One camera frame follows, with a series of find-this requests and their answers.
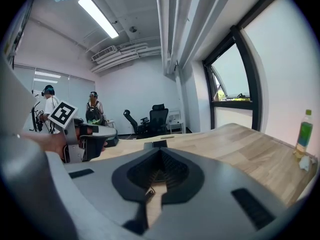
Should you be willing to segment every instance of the wooden table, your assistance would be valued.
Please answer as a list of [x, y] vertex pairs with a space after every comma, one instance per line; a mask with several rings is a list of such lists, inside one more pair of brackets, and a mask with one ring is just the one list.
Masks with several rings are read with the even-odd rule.
[[[152, 138], [124, 140], [109, 147], [96, 160], [123, 156], [144, 149], [144, 143], [165, 139], [168, 148], [191, 152], [228, 163], [271, 190], [285, 205], [293, 204], [312, 177], [317, 165], [306, 172], [299, 168], [294, 149], [264, 133], [230, 123], [204, 133], [171, 134]], [[160, 213], [164, 184], [156, 184], [156, 195], [148, 204], [149, 224]]]

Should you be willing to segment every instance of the office chair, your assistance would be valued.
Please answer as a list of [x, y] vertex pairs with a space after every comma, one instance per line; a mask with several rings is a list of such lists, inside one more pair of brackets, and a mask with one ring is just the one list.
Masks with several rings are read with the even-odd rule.
[[130, 111], [128, 109], [126, 109], [124, 112], [123, 112], [123, 115], [125, 116], [125, 118], [130, 122], [130, 124], [132, 125], [133, 127], [133, 131], [135, 134], [143, 134], [147, 131], [147, 127], [148, 127], [148, 118], [147, 117], [144, 117], [141, 119], [141, 124], [138, 125], [137, 121], [134, 120], [132, 118], [132, 116], [130, 115]]
[[167, 116], [169, 110], [164, 104], [153, 105], [150, 111], [150, 122], [147, 130], [150, 135], [161, 135], [167, 133]]

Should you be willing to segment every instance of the white wall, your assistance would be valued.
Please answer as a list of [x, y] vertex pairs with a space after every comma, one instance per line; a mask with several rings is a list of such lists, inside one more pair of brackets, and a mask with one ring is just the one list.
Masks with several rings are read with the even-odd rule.
[[263, 65], [258, 68], [263, 76], [262, 130], [295, 145], [301, 120], [311, 109], [307, 152], [319, 155], [320, 50], [308, 22], [292, 0], [276, 0], [244, 30]]
[[29, 20], [17, 55], [17, 64], [39, 67], [95, 81], [93, 67], [85, 51], [61, 35]]
[[96, 81], [98, 98], [108, 119], [114, 119], [118, 134], [131, 134], [133, 128], [124, 111], [138, 124], [149, 118], [155, 104], [170, 110], [180, 107], [175, 76], [164, 75], [160, 56], [137, 59], [133, 65], [112, 71]]
[[205, 71], [201, 61], [186, 64], [182, 71], [186, 126], [193, 132], [207, 132], [211, 129], [210, 101]]
[[215, 107], [214, 113], [216, 128], [230, 123], [236, 123], [250, 129], [252, 127], [252, 110]]

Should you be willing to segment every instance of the ceiling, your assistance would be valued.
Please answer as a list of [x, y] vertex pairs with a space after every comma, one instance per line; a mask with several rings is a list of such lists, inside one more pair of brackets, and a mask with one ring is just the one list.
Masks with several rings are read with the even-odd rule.
[[[119, 36], [114, 39], [108, 36], [78, 1], [35, 0], [30, 19], [79, 43], [87, 50], [94, 46], [91, 49], [94, 53], [111, 45], [160, 35], [157, 0], [93, 0], [111, 23], [117, 21], [113, 26]], [[135, 33], [129, 30], [132, 26], [137, 29]]]

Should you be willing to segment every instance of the window frame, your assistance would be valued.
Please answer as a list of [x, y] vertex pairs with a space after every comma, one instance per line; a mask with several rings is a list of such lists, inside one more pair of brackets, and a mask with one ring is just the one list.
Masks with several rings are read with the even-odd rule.
[[[264, 9], [266, 9], [274, 0], [259, 0], [248, 13], [239, 21], [237, 25], [233, 25], [230, 28], [229, 33], [223, 38], [223, 40], [216, 46], [215, 49], [202, 61], [209, 99], [210, 99], [210, 116], [211, 116], [211, 129], [215, 126], [215, 107], [220, 108], [232, 108], [232, 109], [244, 109], [252, 110], [252, 126], [251, 128], [256, 131], [261, 131], [262, 113], [263, 113], [263, 97], [261, 82], [258, 73], [258, 68], [254, 60], [254, 56], [251, 53], [249, 46], [241, 33], [241, 29], [244, 29], [249, 23], [251, 23]], [[210, 74], [214, 74], [217, 77], [221, 87], [224, 91], [223, 84], [220, 82], [219, 76], [217, 76], [213, 69], [211, 69], [212, 63], [216, 61], [222, 54], [224, 54], [232, 45], [236, 45], [246, 73], [250, 101], [247, 100], [227, 100], [227, 101], [214, 101], [214, 95], [216, 94], [217, 86], [213, 79], [214, 86], [212, 86], [212, 80], [210, 81]]]

